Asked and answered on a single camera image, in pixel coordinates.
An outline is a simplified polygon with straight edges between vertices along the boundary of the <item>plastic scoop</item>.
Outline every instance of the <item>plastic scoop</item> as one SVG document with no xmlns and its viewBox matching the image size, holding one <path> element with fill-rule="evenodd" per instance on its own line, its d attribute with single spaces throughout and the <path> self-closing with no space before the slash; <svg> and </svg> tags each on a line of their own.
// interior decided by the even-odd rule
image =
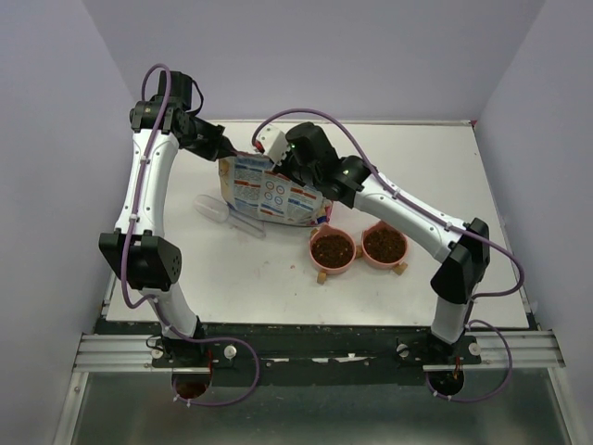
<svg viewBox="0 0 593 445">
<path fill-rule="evenodd" d="M 263 222 L 242 215 L 231 209 L 226 202 L 209 195 L 198 195 L 194 199 L 194 209 L 216 223 L 228 223 L 256 238 L 264 238 Z"/>
</svg>

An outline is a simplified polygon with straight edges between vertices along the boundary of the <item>white tabletop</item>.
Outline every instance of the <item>white tabletop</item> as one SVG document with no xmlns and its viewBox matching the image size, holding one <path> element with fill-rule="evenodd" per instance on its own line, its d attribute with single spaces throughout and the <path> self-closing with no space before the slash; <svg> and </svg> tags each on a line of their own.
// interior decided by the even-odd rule
<svg viewBox="0 0 593 445">
<path fill-rule="evenodd" d="M 253 122 L 220 122 L 238 149 L 247 149 Z M 279 123 L 287 131 L 294 123 Z M 340 156 L 353 154 L 348 140 L 322 125 Z M 478 217 L 490 237 L 504 245 L 498 215 L 470 126 L 349 124 L 372 163 L 404 190 L 452 216 Z M 170 174 L 165 233 L 183 254 L 180 284 L 189 306 L 204 322 L 269 324 L 430 325 L 436 296 L 430 279 L 439 264 L 414 242 L 407 271 L 376 271 L 364 261 L 320 286 L 308 256 L 310 229 L 266 223 L 267 236 L 256 239 L 198 214 L 198 194 L 220 198 L 218 168 L 184 150 Z M 331 225 L 360 233 L 376 219 L 341 204 Z M 515 283 L 511 264 L 496 251 L 479 290 L 501 290 Z M 132 292 L 132 299 L 139 295 Z M 480 299 L 475 318 L 500 327 L 527 327 L 519 293 Z M 117 283 L 109 306 L 111 321 L 156 321 L 146 304 L 131 311 Z"/>
</svg>

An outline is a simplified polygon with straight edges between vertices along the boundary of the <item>purple cable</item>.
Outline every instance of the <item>purple cable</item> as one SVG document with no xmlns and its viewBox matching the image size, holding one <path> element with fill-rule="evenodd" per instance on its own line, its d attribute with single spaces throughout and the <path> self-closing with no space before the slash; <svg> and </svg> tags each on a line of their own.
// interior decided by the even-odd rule
<svg viewBox="0 0 593 445">
<path fill-rule="evenodd" d="M 140 207 L 140 195 L 142 194 L 142 183 L 145 179 L 145 170 L 146 170 L 146 161 L 148 160 L 148 156 L 150 155 L 150 150 L 152 150 L 152 146 L 155 144 L 155 139 L 157 138 L 158 127 L 160 127 L 160 123 L 165 115 L 165 110 L 167 109 L 167 105 L 169 103 L 169 96 L 170 96 L 170 70 L 167 65 L 162 63 L 158 63 L 153 65 L 150 70 L 145 75 L 144 80 L 142 81 L 142 100 L 145 100 L 145 89 L 146 89 L 146 82 L 150 77 L 150 74 L 153 73 L 154 70 L 162 68 L 165 71 L 167 76 L 167 85 L 165 86 L 165 95 L 163 96 L 163 102 L 160 104 L 160 108 L 158 109 L 157 119 L 155 120 L 154 125 L 152 126 L 152 131 L 150 132 L 150 136 L 148 137 L 148 142 L 146 143 L 145 152 L 140 160 L 140 169 L 138 170 L 138 176 L 136 177 L 136 187 L 133 193 L 133 201 L 132 201 L 132 215 L 138 214 L 138 208 Z M 123 241 L 123 252 L 121 254 L 121 293 L 123 294 L 123 300 L 130 309 L 136 309 L 142 303 L 147 301 L 151 298 L 150 295 L 146 295 L 132 303 L 130 300 L 130 294 L 128 293 L 128 253 L 130 252 L 130 244 L 132 243 L 132 234 L 133 228 L 136 225 L 136 220 L 134 217 L 130 218 L 130 222 L 128 223 L 128 232 L 126 233 L 125 240 Z"/>
<path fill-rule="evenodd" d="M 496 388 L 496 389 L 488 392 L 484 396 L 475 397 L 473 399 L 453 399 L 453 398 L 449 398 L 449 396 L 446 396 L 444 394 L 441 394 L 440 392 L 437 392 L 436 389 L 434 389 L 433 386 L 431 385 L 430 379 L 428 378 L 428 375 L 430 373 L 425 373 L 425 375 L 426 375 L 426 386 L 428 387 L 428 389 L 430 390 L 430 392 L 433 393 L 433 395 L 435 397 L 438 397 L 439 399 L 442 399 L 444 401 L 454 401 L 456 403 L 477 403 L 478 401 L 486 401 L 488 399 L 493 398 L 494 396 L 497 396 L 511 382 L 511 377 L 512 377 L 512 355 L 511 355 L 511 347 L 509 346 L 509 343 L 507 342 L 507 339 L 502 335 L 502 333 L 496 327 L 494 327 L 492 324 L 487 323 L 487 322 L 484 322 L 482 320 L 471 320 L 468 323 L 468 325 L 469 326 L 472 326 L 472 324 L 475 324 L 475 323 L 479 323 L 479 324 L 483 324 L 484 326 L 487 326 L 492 331 L 494 331 L 497 334 L 497 336 L 499 336 L 500 339 L 502 340 L 502 343 L 504 344 L 504 349 L 507 351 L 507 355 L 509 357 L 509 368 L 507 370 L 507 374 L 504 377 L 504 380 L 498 386 L 498 388 Z"/>
<path fill-rule="evenodd" d="M 142 81 L 142 100 L 145 100 L 146 82 L 148 81 L 150 74 L 152 74 L 153 71 L 158 68 L 161 68 L 165 71 L 166 76 L 167 76 L 167 85 L 165 87 L 165 95 L 163 96 L 163 102 L 160 105 L 160 109 L 158 110 L 157 119 L 155 120 L 155 124 L 152 127 L 150 136 L 148 137 L 148 141 L 146 143 L 145 152 L 143 153 L 144 158 L 140 160 L 140 169 L 138 170 L 138 176 L 136 178 L 136 186 L 135 186 L 134 193 L 133 193 L 132 215 L 137 215 L 137 213 L 138 213 L 139 204 L 140 204 L 140 196 L 142 193 L 142 183 L 145 179 L 146 161 L 148 160 L 150 151 L 152 150 L 152 147 L 155 144 L 155 139 L 157 138 L 157 134 L 158 134 L 158 128 L 160 127 L 160 123 L 161 123 L 163 116 L 165 114 L 165 111 L 167 109 L 167 104 L 169 103 L 170 84 L 171 84 L 170 70 L 169 70 L 169 67 L 167 67 L 166 65 L 164 65 L 162 63 L 158 63 L 158 64 L 154 65 L 146 73 L 145 78 Z M 157 297 L 155 295 L 145 295 L 144 297 L 142 297 L 135 303 L 132 303 L 132 301 L 130 300 L 130 294 L 128 293 L 128 254 L 130 252 L 130 244 L 132 243 L 133 228 L 135 225 L 136 225 L 136 220 L 134 217 L 131 217 L 130 222 L 128 224 L 128 232 L 126 233 L 126 237 L 123 242 L 123 252 L 121 254 L 121 274 L 120 274 L 121 293 L 123 294 L 123 300 L 126 303 L 126 306 L 128 306 L 128 308 L 130 308 L 130 309 L 136 309 L 145 301 L 152 299 L 155 301 L 155 311 L 157 312 L 158 319 L 165 326 L 167 326 L 167 328 L 173 334 L 175 334 L 177 337 L 179 337 L 185 341 L 189 341 L 190 343 L 205 344 L 205 343 L 219 343 L 219 342 L 223 342 L 223 341 L 238 343 L 240 345 L 245 346 L 249 350 L 249 352 L 251 352 L 251 355 L 253 355 L 253 358 L 256 362 L 256 376 L 253 379 L 253 383 L 251 384 L 251 386 L 249 387 L 247 392 L 245 394 L 243 394 L 242 396 L 237 397 L 236 399 L 229 400 L 229 401 L 221 401 L 221 402 L 215 402 L 215 403 L 200 402 L 200 401 L 185 400 L 185 399 L 182 399 L 182 400 L 189 401 L 191 404 L 199 405 L 199 406 L 228 406 L 228 405 L 235 404 L 238 401 L 242 401 L 243 399 L 245 399 L 247 396 L 249 396 L 254 391 L 254 389 L 256 388 L 258 381 L 259 381 L 259 358 L 258 358 L 258 355 L 255 352 L 255 350 L 251 347 L 251 345 L 249 345 L 244 340 L 241 340 L 239 338 L 232 338 L 232 337 L 217 337 L 217 338 L 208 338 L 208 339 L 204 339 L 204 340 L 197 340 L 197 339 L 188 337 L 188 336 L 184 335 L 183 333 L 181 333 L 175 326 L 171 325 L 170 322 L 164 317 L 163 312 L 160 309 L 160 306 L 158 305 Z"/>
<path fill-rule="evenodd" d="M 200 105 L 196 109 L 190 109 L 189 111 L 187 111 L 187 114 L 192 114 L 195 116 L 202 110 L 202 107 L 204 107 L 204 95 L 202 94 L 202 90 L 200 90 L 200 86 L 194 79 L 192 79 L 192 85 L 196 88 L 197 94 L 200 96 Z"/>
<path fill-rule="evenodd" d="M 239 401 L 242 401 L 251 395 L 251 393 L 255 390 L 255 388 L 259 382 L 259 358 L 258 358 L 258 354 L 256 353 L 256 351 L 253 349 L 253 347 L 249 343 L 247 343 L 246 341 L 244 341 L 240 338 L 232 338 L 232 337 L 216 337 L 216 338 L 207 338 L 207 339 L 203 339 L 203 340 L 191 338 L 191 337 L 188 337 L 187 335 L 183 334 L 182 332 L 180 332 L 179 329 L 177 329 L 175 326 L 173 326 L 169 323 L 169 321 L 165 318 L 163 311 L 160 309 L 160 306 L 157 301 L 155 301 L 155 312 L 157 313 L 158 319 L 165 326 L 167 326 L 173 334 L 175 334 L 177 337 L 181 338 L 182 340 L 188 341 L 190 343 L 196 343 L 198 345 L 203 345 L 203 344 L 208 344 L 208 343 L 220 343 L 223 341 L 228 341 L 230 343 L 238 343 L 239 345 L 245 346 L 247 348 L 247 350 L 249 350 L 249 352 L 251 352 L 251 355 L 253 356 L 253 360 L 255 361 L 255 364 L 256 364 L 256 375 L 253 378 L 253 382 L 251 382 L 251 385 L 249 386 L 249 388 L 247 389 L 246 392 L 244 392 L 242 395 L 240 395 L 239 397 L 237 397 L 235 399 L 231 399 L 231 400 L 227 400 L 227 401 L 198 401 L 195 399 L 184 399 L 183 397 L 181 397 L 179 394 L 176 393 L 175 395 L 177 396 L 178 399 L 180 399 L 181 401 L 184 401 L 186 403 L 189 402 L 190 404 L 196 405 L 196 406 L 220 407 L 220 406 L 234 405 L 234 404 L 238 403 Z"/>
<path fill-rule="evenodd" d="M 358 141 L 354 138 L 352 133 L 348 130 L 348 128 L 346 128 L 336 118 L 330 116 L 329 114 L 327 114 L 323 111 L 318 111 L 317 109 L 313 109 L 313 108 L 290 108 L 290 109 L 286 109 L 284 111 L 280 111 L 280 112 L 270 116 L 268 119 L 266 119 L 264 122 L 262 122 L 258 126 L 256 131 L 253 133 L 253 136 L 251 137 L 251 144 L 253 146 L 256 144 L 256 138 L 258 137 L 259 132 L 266 125 L 268 125 L 270 122 L 275 121 L 276 119 L 281 118 L 282 116 L 286 116 L 287 114 L 295 114 L 295 113 L 307 113 L 307 114 L 314 114 L 316 116 L 321 116 L 322 118 L 328 120 L 329 122 L 331 122 L 335 126 L 337 126 L 342 131 L 342 133 L 344 133 L 344 135 L 348 138 L 348 140 L 352 143 L 352 145 L 356 148 L 356 151 L 359 152 L 360 157 L 362 158 L 362 160 L 364 160 L 365 165 L 371 171 L 371 174 L 376 178 L 376 180 L 379 182 L 379 184 L 382 185 L 383 188 L 385 190 L 387 190 L 389 193 L 391 193 L 392 195 L 394 195 L 396 193 L 396 191 L 391 187 L 391 185 L 389 185 L 379 175 L 379 172 L 371 164 L 371 161 L 367 157 L 366 153 L 364 152 L 364 150 L 362 149 L 362 147 L 360 146 Z M 440 218 L 438 218 L 437 216 L 433 215 L 430 211 L 425 210 L 423 207 L 419 206 L 415 202 L 410 201 L 409 199 L 407 199 L 406 197 L 403 197 L 402 195 L 398 195 L 397 199 L 399 199 L 401 202 L 403 202 L 410 209 L 417 211 L 418 213 L 425 216 L 429 220 L 431 220 L 439 225 L 442 225 L 443 227 L 447 227 L 447 223 L 445 221 L 443 221 Z M 480 294 L 475 294 L 472 296 L 472 300 L 479 299 L 481 297 L 504 297 L 505 295 L 510 295 L 521 288 L 521 286 L 524 284 L 524 281 L 525 281 L 524 268 L 523 268 L 522 264 L 519 262 L 519 260 L 512 253 L 510 253 L 507 249 L 503 248 L 502 246 L 499 246 L 497 243 L 489 240 L 488 238 L 484 238 L 483 236 L 477 235 L 473 232 L 468 232 L 467 230 L 465 230 L 465 228 L 450 226 L 448 229 L 451 230 L 452 232 L 457 233 L 457 234 L 467 235 L 470 238 L 477 239 L 478 241 L 480 241 L 484 244 L 487 244 L 488 246 L 492 247 L 493 249 L 495 249 L 498 252 L 502 253 L 503 255 L 507 256 L 517 267 L 517 272 L 519 273 L 519 279 L 517 280 L 517 284 L 515 286 L 513 286 L 512 288 L 510 288 L 508 290 L 501 290 L 499 292 L 483 292 Z"/>
</svg>

